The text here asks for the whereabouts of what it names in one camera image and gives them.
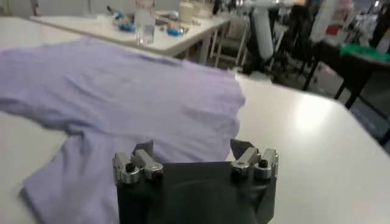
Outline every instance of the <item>chair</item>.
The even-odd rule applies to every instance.
[[[214,67],[218,66],[219,58],[234,61],[235,66],[238,65],[243,53],[245,42],[249,33],[249,20],[247,18],[240,18],[238,16],[232,16],[231,22],[228,28],[223,28],[220,38],[218,40],[217,33],[214,33],[213,44],[211,45],[210,57],[215,56]],[[214,53],[215,46],[218,45],[217,53]],[[223,47],[230,47],[237,49],[236,57],[221,54]]]

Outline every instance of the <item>white cylinder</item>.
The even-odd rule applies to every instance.
[[[338,4],[338,0],[324,0],[321,4],[310,33],[310,39],[313,42],[319,42],[324,39],[326,30],[335,14]]]
[[[274,54],[274,44],[272,42],[271,27],[269,25],[267,8],[256,8],[253,11],[253,20],[257,36],[257,44],[260,56],[267,60]]]
[[[181,2],[179,9],[179,20],[181,23],[193,22],[193,5],[189,2]]]

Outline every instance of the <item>black table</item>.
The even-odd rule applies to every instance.
[[[354,53],[340,57],[340,50],[342,47],[343,45],[329,40],[324,40],[313,45],[312,53],[314,65],[303,86],[303,90],[305,91],[309,87],[316,67],[318,63],[322,61],[344,79],[335,95],[335,99],[340,97],[345,87],[348,88],[351,92],[351,96],[348,98],[345,106],[349,109],[359,97],[360,92],[363,90],[373,73],[385,72],[390,75],[390,63]],[[380,143],[385,144],[389,138],[390,130],[380,140]]]

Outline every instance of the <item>table leg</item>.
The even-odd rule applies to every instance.
[[[390,129],[387,130],[386,134],[379,140],[379,144],[385,146],[390,139]]]
[[[210,47],[211,33],[208,33],[202,42],[202,49],[200,51],[199,64],[206,65],[208,48]]]
[[[313,78],[313,75],[314,75],[314,72],[316,71],[317,65],[318,65],[318,61],[316,60],[313,64],[313,67],[311,67],[310,73],[309,73],[308,77],[306,78],[305,84],[303,85],[303,88],[302,88],[303,91],[306,91],[307,88],[309,87],[311,78]]]
[[[353,103],[355,103],[356,99],[358,98],[360,94],[360,91],[354,91],[351,93],[351,96],[348,98],[347,102],[346,102],[346,108],[349,110]]]
[[[344,90],[345,87],[346,87],[346,81],[343,81],[343,83],[341,84],[339,90],[337,90],[337,93],[336,93],[335,98],[334,98],[335,100],[339,99],[339,97],[340,97],[340,95],[341,95],[341,93],[342,93],[342,91]]]

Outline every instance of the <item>lavender t-shirt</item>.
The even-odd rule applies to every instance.
[[[23,189],[44,223],[117,223],[112,157],[137,143],[163,163],[223,161],[243,103],[222,70],[91,38],[0,52],[0,110],[68,134]]]

